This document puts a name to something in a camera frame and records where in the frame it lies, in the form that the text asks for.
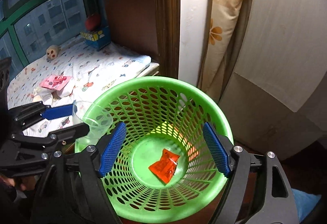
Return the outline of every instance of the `blue gripper pad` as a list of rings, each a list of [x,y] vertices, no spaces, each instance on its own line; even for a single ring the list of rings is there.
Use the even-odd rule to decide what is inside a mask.
[[[110,172],[126,137],[126,124],[118,123],[113,130],[111,141],[101,155],[99,173],[102,177]]]
[[[223,175],[228,178],[231,170],[228,166],[227,152],[219,141],[217,134],[208,122],[205,123],[203,126],[203,137],[205,142],[207,143],[207,146],[214,159],[218,171],[223,173]]]
[[[66,116],[70,116],[73,113],[73,104],[63,105],[54,108],[46,109],[42,114],[42,118],[52,120]]]

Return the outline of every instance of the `floral curtain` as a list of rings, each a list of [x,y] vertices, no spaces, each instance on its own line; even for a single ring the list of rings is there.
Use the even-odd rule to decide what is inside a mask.
[[[216,102],[221,95],[224,72],[230,58],[227,49],[233,48],[230,41],[242,2],[243,0],[212,0],[208,48],[204,53],[198,88]],[[245,32],[245,27],[241,27],[241,31]]]

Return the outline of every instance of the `tissue box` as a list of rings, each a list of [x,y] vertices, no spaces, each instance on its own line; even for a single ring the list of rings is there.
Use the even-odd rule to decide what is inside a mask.
[[[109,27],[101,27],[92,32],[81,32],[81,36],[85,38],[85,43],[89,46],[102,49],[111,42]]]

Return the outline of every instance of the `pink package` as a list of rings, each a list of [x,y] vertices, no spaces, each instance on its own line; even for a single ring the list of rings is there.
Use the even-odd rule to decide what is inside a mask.
[[[45,87],[54,90],[61,90],[69,82],[71,78],[72,78],[71,76],[50,75],[42,80],[42,82],[40,83],[40,87]]]

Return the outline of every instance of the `wooden door frame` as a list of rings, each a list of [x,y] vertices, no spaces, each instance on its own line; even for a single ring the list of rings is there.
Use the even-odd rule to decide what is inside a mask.
[[[180,0],[154,0],[160,74],[178,78]]]

